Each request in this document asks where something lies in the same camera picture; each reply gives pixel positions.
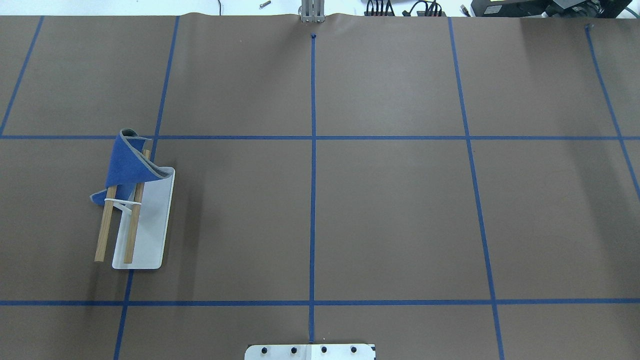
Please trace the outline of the blue towel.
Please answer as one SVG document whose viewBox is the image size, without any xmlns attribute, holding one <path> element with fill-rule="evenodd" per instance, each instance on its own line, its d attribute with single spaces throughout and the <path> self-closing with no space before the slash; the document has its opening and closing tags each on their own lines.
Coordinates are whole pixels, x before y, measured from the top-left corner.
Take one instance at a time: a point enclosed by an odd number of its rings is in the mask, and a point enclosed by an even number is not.
<svg viewBox="0 0 640 360">
<path fill-rule="evenodd" d="M 103 207 L 107 198 L 129 201 L 137 184 L 170 178 L 173 170 L 151 162 L 143 155 L 150 139 L 134 129 L 121 129 L 116 135 L 107 169 L 104 189 L 90 195 L 90 201 Z"/>
</svg>

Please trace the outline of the white wooden towel rack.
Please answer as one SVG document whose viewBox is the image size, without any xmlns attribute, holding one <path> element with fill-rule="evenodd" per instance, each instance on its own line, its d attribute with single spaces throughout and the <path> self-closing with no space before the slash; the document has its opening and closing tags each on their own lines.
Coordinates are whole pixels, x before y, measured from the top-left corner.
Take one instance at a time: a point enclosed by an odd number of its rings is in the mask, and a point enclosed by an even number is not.
<svg viewBox="0 0 640 360">
<path fill-rule="evenodd" d="M 94 262 L 106 258 L 114 212 L 120 214 L 111 261 L 116 270 L 156 270 L 162 266 L 176 171 L 164 180 L 136 185 L 130 200 L 106 198 L 97 235 Z"/>
</svg>

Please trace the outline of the brown paper table cover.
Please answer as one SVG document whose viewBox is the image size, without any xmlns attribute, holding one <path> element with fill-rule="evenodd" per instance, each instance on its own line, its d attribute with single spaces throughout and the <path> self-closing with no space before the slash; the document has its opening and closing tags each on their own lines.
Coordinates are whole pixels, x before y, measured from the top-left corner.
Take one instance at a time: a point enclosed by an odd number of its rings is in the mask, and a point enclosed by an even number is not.
<svg viewBox="0 0 640 360">
<path fill-rule="evenodd" d="M 121 129 L 158 269 L 94 262 Z M 1 18 L 1 358 L 639 358 L 639 21 Z"/>
</svg>

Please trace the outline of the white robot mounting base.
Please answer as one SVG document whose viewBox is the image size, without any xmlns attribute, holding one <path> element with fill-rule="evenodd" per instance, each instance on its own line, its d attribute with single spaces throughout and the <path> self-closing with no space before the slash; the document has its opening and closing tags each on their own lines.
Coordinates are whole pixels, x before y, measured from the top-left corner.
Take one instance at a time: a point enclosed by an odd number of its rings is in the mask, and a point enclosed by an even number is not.
<svg viewBox="0 0 640 360">
<path fill-rule="evenodd" d="M 245 360 L 375 360 L 374 344 L 256 344 L 247 347 Z"/>
</svg>

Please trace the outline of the black power strip with plugs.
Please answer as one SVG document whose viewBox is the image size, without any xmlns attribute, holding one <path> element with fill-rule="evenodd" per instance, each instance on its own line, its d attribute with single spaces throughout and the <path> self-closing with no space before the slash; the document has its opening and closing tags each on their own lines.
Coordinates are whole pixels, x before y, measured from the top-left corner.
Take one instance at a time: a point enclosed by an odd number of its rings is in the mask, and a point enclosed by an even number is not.
<svg viewBox="0 0 640 360">
<path fill-rule="evenodd" d="M 437 0 L 411 0 L 405 8 L 396 8 L 395 0 L 366 0 L 362 14 L 365 17 L 445 18 Z"/>
</svg>

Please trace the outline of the black equipment box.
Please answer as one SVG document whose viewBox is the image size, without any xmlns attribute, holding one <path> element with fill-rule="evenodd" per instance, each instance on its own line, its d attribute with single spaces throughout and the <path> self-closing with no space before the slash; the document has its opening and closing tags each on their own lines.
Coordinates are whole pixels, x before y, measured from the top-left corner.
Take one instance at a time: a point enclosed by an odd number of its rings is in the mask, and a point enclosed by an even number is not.
<svg viewBox="0 0 640 360">
<path fill-rule="evenodd" d="M 614 19 L 631 0 L 472 0 L 477 18 L 597 18 Z"/>
</svg>

